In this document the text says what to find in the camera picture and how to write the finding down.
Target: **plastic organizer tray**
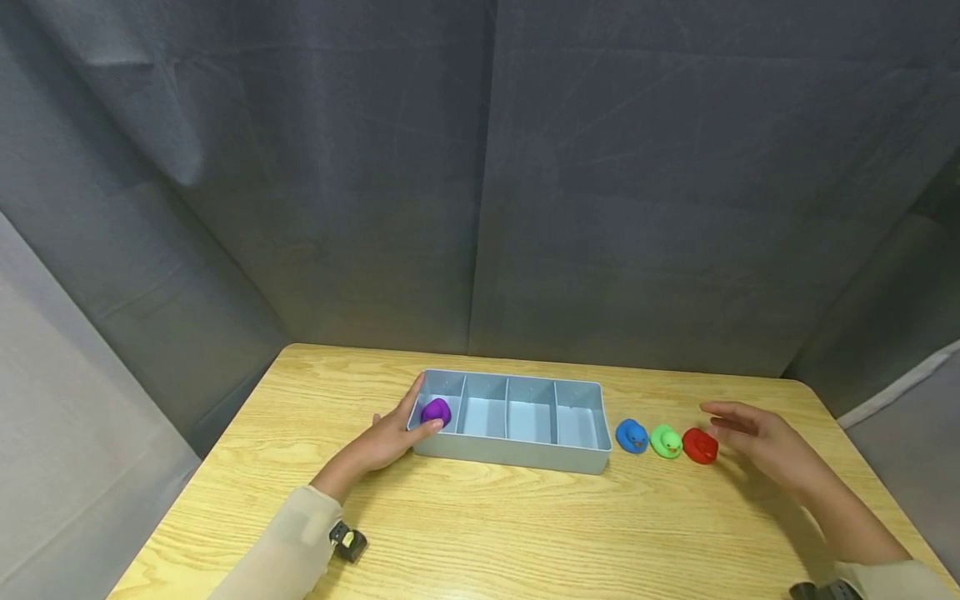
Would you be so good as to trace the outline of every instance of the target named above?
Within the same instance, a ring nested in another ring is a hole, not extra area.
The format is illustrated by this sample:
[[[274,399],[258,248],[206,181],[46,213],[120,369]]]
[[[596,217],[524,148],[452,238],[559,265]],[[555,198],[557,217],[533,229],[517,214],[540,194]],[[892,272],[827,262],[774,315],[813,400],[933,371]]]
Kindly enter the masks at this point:
[[[610,458],[599,383],[430,369],[408,429],[438,397],[450,423],[416,444],[417,454],[592,474]]]

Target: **right hand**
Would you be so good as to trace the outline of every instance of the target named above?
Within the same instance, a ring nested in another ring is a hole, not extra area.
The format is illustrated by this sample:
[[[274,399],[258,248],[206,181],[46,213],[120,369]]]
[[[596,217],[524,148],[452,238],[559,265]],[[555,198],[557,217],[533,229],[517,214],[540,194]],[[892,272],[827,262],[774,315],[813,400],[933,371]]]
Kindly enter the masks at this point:
[[[749,458],[801,504],[839,481],[833,469],[780,415],[743,402],[704,402],[709,434]]]

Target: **wood grain surface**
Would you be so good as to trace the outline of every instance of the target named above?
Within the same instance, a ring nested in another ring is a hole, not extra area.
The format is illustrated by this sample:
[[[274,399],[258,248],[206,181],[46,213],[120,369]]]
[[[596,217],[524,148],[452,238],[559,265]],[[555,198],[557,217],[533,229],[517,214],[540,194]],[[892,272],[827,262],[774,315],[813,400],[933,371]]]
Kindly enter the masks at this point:
[[[609,425],[681,433],[698,403],[742,400],[784,415],[903,541],[956,584],[817,397],[795,381],[293,345],[257,386],[109,597],[206,598],[287,494],[427,368],[603,385]],[[370,476],[346,519],[370,539],[334,558],[309,598],[784,598],[832,579],[806,513],[722,451],[705,467],[614,447],[602,475],[408,455]]]

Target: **tray divider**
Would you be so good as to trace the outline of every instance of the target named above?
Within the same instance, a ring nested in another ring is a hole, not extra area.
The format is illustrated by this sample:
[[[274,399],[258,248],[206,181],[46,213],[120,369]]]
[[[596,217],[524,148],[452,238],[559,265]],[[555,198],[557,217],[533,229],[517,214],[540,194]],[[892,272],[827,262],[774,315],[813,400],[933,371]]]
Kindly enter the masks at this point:
[[[551,411],[553,422],[552,441],[556,445],[560,444],[560,390],[557,389],[556,379],[553,381],[553,410]]]
[[[467,417],[467,374],[464,373],[464,382],[460,385],[460,401],[457,402],[457,414],[450,415],[453,423],[453,433],[463,433],[463,419]]]
[[[510,377],[507,377],[507,388],[503,392],[503,439],[510,439]]]

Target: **black device on wrist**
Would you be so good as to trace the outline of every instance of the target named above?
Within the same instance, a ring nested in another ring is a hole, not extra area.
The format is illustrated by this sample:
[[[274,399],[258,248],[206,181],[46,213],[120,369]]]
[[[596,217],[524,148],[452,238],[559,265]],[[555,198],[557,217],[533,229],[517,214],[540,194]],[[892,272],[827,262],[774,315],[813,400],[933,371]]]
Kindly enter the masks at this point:
[[[357,529],[350,529],[343,521],[338,521],[330,530],[330,543],[333,552],[340,558],[356,563],[367,549],[367,536]]]
[[[863,600],[853,586],[838,579],[828,586],[817,588],[810,582],[803,582],[790,588],[792,600]]]

